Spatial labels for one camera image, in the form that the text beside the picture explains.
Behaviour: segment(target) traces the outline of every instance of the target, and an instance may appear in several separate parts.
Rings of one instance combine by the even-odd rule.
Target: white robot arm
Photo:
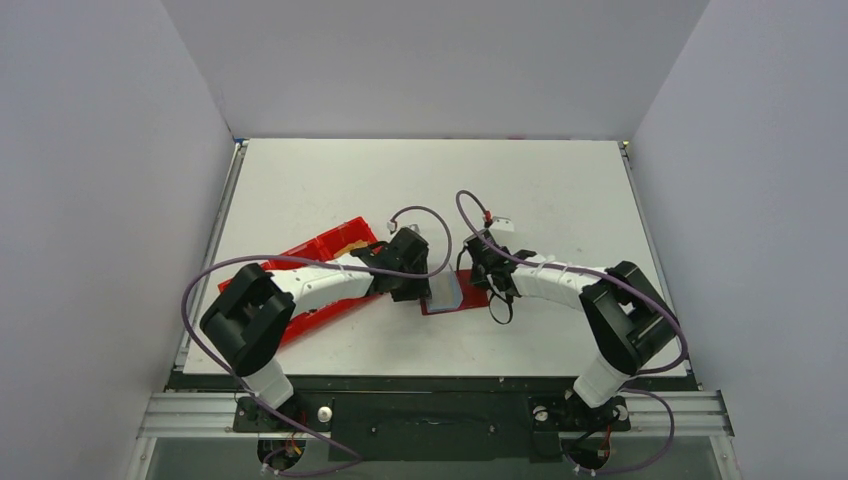
[[[509,251],[503,245],[515,241],[514,224],[508,219],[494,218],[480,232],[490,243]],[[550,300],[586,314],[600,354],[574,383],[574,392],[590,408],[608,402],[624,383],[631,379],[675,333],[640,299],[604,280],[591,271],[612,275],[650,297],[666,310],[659,293],[636,265],[621,262],[614,268],[579,267],[585,273],[566,271],[574,268],[528,250],[514,255],[538,267],[512,262],[492,251],[476,235],[465,241],[472,258],[472,283],[491,289],[508,303],[516,297]]]

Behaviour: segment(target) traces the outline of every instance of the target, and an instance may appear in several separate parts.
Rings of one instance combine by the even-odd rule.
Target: white table
[[[522,247],[586,266],[629,260],[659,290],[625,168],[615,142],[252,139],[215,259],[279,253],[360,215],[385,239],[387,219],[410,204],[440,212],[458,252],[470,231],[454,194],[467,188],[516,223]],[[467,208],[479,218],[472,202]],[[446,251],[440,225],[417,212],[399,221],[420,226],[429,263],[438,265]],[[200,312],[236,270],[211,276]],[[648,366],[679,351],[672,342]],[[424,317],[417,302],[384,296],[277,355],[300,375],[523,377],[578,376],[596,353],[583,313],[554,303],[518,299],[513,322],[501,326],[485,308]],[[192,344],[184,372],[222,370]],[[685,374],[681,365],[662,375]]]

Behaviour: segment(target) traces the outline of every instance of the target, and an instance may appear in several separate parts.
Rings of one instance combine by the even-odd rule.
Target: black mounting plate
[[[602,421],[605,411],[612,411],[619,405],[627,408],[623,397],[610,399],[595,412],[588,408],[575,412],[572,407],[567,405],[563,395],[533,395],[528,397],[527,404],[531,413],[537,408],[544,409],[547,412],[547,418],[544,421],[537,420],[534,415],[533,430],[536,432],[585,432]],[[624,420],[616,420],[611,427],[614,432],[629,431],[630,417],[628,416]]]

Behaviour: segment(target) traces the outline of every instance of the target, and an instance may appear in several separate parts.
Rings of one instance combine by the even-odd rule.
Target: metal bracket
[[[712,437],[730,434],[730,421],[719,392],[662,392],[674,411],[675,436]],[[237,400],[244,394],[157,393],[144,415],[141,438],[288,438],[287,432],[238,433],[233,431]],[[664,437],[668,414],[657,401],[623,394],[630,414],[631,430],[621,435]],[[561,438],[579,434],[560,432]],[[296,433],[295,438],[308,438]]]

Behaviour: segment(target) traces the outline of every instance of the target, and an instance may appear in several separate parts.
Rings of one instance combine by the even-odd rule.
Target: black cable
[[[460,250],[459,253],[456,254],[456,269],[454,269],[455,272],[459,272],[459,262],[462,260],[462,254],[467,252],[467,251],[468,251],[468,247],[465,246],[465,247],[462,247],[462,250]]]
[[[494,299],[494,298],[497,298],[500,301],[504,302],[506,304],[507,309],[509,309],[509,318],[507,319],[506,322],[502,322],[502,321],[498,320],[497,317],[495,317],[495,313],[492,311],[492,299]],[[514,312],[512,311],[512,297],[507,295],[507,298],[504,298],[504,297],[498,295],[497,293],[495,293],[494,290],[492,290],[489,293],[489,315],[492,316],[492,320],[494,320],[495,323],[497,323],[498,325],[509,325],[512,322],[513,313]]]

